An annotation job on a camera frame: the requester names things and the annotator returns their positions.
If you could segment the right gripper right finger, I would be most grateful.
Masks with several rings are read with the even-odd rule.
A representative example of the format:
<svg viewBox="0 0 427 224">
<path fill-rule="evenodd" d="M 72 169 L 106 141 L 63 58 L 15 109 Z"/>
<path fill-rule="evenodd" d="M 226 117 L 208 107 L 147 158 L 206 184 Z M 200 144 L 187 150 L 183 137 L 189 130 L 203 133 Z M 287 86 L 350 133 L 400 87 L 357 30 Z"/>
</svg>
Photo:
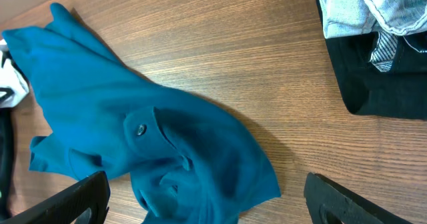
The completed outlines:
<svg viewBox="0 0 427 224">
<path fill-rule="evenodd" d="M 308 173 L 304 197 L 313 224 L 411 224 L 317 173 Z"/>
</svg>

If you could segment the blue polo shirt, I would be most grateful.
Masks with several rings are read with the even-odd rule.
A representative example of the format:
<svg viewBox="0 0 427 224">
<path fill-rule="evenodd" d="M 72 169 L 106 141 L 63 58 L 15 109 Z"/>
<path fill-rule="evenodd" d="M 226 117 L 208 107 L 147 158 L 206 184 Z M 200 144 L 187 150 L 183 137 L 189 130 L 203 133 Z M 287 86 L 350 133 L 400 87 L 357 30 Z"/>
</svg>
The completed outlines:
<svg viewBox="0 0 427 224">
<path fill-rule="evenodd" d="M 52 130 L 32 139 L 30 170 L 127 174 L 146 223 L 237 223 L 280 196 L 272 164 L 235 117 L 125 68 L 64 6 L 51 14 L 45 27 L 2 33 Z"/>
</svg>

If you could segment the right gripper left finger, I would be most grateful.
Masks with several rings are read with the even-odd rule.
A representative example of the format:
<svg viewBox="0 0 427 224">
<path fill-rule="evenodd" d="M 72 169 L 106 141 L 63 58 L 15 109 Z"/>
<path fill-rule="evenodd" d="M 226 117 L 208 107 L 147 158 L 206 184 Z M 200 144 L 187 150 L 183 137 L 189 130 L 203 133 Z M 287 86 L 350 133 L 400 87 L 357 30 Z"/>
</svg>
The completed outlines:
<svg viewBox="0 0 427 224">
<path fill-rule="evenodd" d="M 98 171 L 1 224 L 103 224 L 110 188 Z"/>
</svg>

